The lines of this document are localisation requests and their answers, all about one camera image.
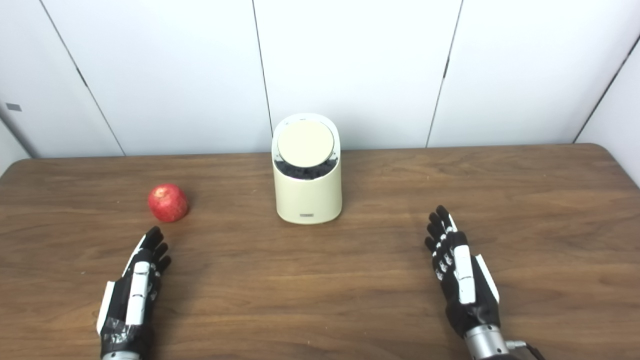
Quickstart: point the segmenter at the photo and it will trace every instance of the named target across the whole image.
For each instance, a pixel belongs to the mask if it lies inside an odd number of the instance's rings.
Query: metal wrist
[[[102,360],[140,360],[140,355],[131,351],[114,351],[104,354]]]
[[[467,331],[465,343],[473,360],[509,353],[500,328],[495,325],[480,325]]]

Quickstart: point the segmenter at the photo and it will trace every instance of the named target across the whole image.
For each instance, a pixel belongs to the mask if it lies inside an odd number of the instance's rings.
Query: cable
[[[531,352],[531,355],[535,357],[537,360],[546,360],[544,356],[538,351],[537,348],[532,347],[529,343],[527,343],[527,348]]]
[[[533,357],[536,358],[536,360],[546,360],[544,356],[542,356],[542,354],[540,353],[540,351],[537,348],[534,348],[533,346],[531,346],[531,344],[526,343],[524,341],[521,340],[507,340],[505,341],[507,348],[510,350],[513,350],[515,348],[519,348],[519,347],[525,347],[527,348],[527,350],[529,350],[529,352],[531,353],[531,355],[533,355]]]

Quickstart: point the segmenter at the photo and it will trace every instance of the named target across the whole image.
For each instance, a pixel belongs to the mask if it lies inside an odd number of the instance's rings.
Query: white finger segment
[[[456,279],[458,280],[458,300],[460,304],[476,302],[476,283],[474,270],[471,267],[471,253],[468,245],[453,249],[453,260],[456,263]]]
[[[147,302],[147,285],[149,282],[150,264],[141,261],[136,263],[131,276],[131,292],[127,305],[127,325],[142,325],[145,317],[145,303]]]
[[[449,214],[449,221],[451,222],[451,226],[447,228],[447,232],[458,231],[458,228],[456,227],[456,222],[453,221],[453,217],[451,216],[451,214]]]
[[[496,287],[495,282],[493,282],[493,277],[491,277],[489,268],[486,267],[486,263],[484,263],[482,255],[476,255],[476,260],[478,260],[478,266],[480,266],[480,270],[482,270],[484,279],[486,280],[487,285],[489,285],[489,289],[491,289],[491,293],[493,294],[493,297],[495,297],[495,301],[500,304],[500,294],[498,293],[498,287]]]
[[[107,287],[104,288],[104,295],[102,296],[102,304],[100,305],[100,313],[98,313],[98,322],[95,324],[95,329],[98,330],[98,335],[102,332],[102,326],[107,320],[107,311],[111,304],[111,296],[113,295],[113,286],[116,283],[113,281],[107,282]]]

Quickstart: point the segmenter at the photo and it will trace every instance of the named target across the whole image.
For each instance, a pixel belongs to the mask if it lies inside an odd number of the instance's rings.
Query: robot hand
[[[465,233],[439,206],[429,216],[424,243],[447,301],[449,323],[465,340],[474,360],[515,359],[500,333],[498,289],[481,255],[471,256]]]
[[[150,318],[160,290],[160,276],[171,263],[160,228],[149,230],[133,250],[118,281],[107,282],[97,330],[103,360],[146,359],[154,338]]]

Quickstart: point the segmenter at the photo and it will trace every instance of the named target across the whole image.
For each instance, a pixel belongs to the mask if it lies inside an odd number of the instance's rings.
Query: wooden table
[[[98,358],[105,282],[173,182],[191,212],[161,226],[156,359],[468,359],[423,245],[438,204],[488,263],[505,337],[548,360],[640,358],[640,191],[601,147],[343,161],[343,212],[312,226],[278,218],[268,154],[18,162],[0,179],[0,357]]]

